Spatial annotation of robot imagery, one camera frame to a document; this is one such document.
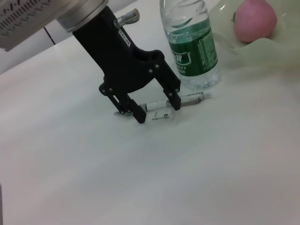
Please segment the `green glass fruit plate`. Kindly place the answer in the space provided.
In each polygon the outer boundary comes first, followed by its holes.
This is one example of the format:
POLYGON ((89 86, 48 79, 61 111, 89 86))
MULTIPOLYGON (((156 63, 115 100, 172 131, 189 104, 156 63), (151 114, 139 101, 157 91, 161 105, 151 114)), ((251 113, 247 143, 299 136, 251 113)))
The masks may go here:
POLYGON ((269 38, 250 44, 239 41, 233 30, 233 15, 243 0, 219 0, 209 10, 215 41, 245 65, 300 69, 300 0, 267 0, 277 15, 269 38))

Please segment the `clear plastic ruler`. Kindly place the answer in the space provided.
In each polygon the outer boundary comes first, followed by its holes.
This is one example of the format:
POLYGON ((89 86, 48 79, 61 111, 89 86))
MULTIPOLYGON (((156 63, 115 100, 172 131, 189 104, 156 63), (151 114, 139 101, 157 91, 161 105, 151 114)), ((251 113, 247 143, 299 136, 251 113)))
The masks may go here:
POLYGON ((172 108, 162 108, 156 110, 151 119, 152 120, 162 120, 162 119, 170 119, 174 116, 174 110, 172 108))

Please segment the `clear water bottle green label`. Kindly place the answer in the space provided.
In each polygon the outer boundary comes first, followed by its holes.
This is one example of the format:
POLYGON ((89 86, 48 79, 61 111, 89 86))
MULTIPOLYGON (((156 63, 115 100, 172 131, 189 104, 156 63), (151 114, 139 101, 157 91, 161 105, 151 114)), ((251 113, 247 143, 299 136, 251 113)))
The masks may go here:
POLYGON ((159 0, 159 8, 181 83, 191 90, 216 85, 220 70, 204 0, 159 0))

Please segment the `grey white ballpoint pen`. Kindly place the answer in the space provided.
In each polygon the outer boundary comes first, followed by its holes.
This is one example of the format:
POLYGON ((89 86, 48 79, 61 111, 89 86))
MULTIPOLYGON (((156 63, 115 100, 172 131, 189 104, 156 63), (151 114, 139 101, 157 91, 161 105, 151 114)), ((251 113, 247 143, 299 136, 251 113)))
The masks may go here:
MULTIPOLYGON (((210 93, 198 92, 194 94, 189 94, 185 96, 181 96, 181 107, 196 105, 202 102, 205 99, 211 98, 210 93)), ((157 102, 153 103, 144 103, 141 104, 140 107, 146 112, 152 112, 162 108, 172 108, 171 104, 169 103, 169 99, 162 99, 157 102)))

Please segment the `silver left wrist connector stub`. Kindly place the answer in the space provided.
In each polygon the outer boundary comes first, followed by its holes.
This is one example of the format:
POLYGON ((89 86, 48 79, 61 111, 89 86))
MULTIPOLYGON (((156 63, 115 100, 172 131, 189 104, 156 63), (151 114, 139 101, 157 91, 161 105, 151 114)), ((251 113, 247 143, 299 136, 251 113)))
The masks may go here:
POLYGON ((119 18, 114 20, 114 25, 117 29, 120 29, 124 25, 133 24, 140 20, 140 13, 135 8, 125 15, 120 16, 119 18))

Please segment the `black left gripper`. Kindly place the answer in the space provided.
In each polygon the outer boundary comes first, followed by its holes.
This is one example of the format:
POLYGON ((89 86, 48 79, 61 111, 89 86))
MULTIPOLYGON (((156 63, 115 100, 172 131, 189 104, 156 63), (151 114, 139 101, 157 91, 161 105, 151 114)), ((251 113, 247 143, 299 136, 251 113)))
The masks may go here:
POLYGON ((181 81, 169 65, 163 62, 163 54, 158 50, 148 52, 139 49, 126 32, 123 32, 124 36, 120 34, 124 29, 115 27, 115 19, 111 9, 105 7, 73 33, 104 73, 99 91, 110 99, 119 113, 132 113, 137 122, 143 124, 146 112, 128 93, 156 79, 173 109, 179 110, 181 81))

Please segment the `pink peach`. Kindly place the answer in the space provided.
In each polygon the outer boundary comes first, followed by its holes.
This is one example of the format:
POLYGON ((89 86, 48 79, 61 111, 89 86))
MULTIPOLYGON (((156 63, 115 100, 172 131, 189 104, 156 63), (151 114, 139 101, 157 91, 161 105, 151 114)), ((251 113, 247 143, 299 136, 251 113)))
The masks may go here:
POLYGON ((278 19, 267 0, 244 0, 235 11, 232 22, 237 39, 252 43, 260 38, 268 38, 278 19))

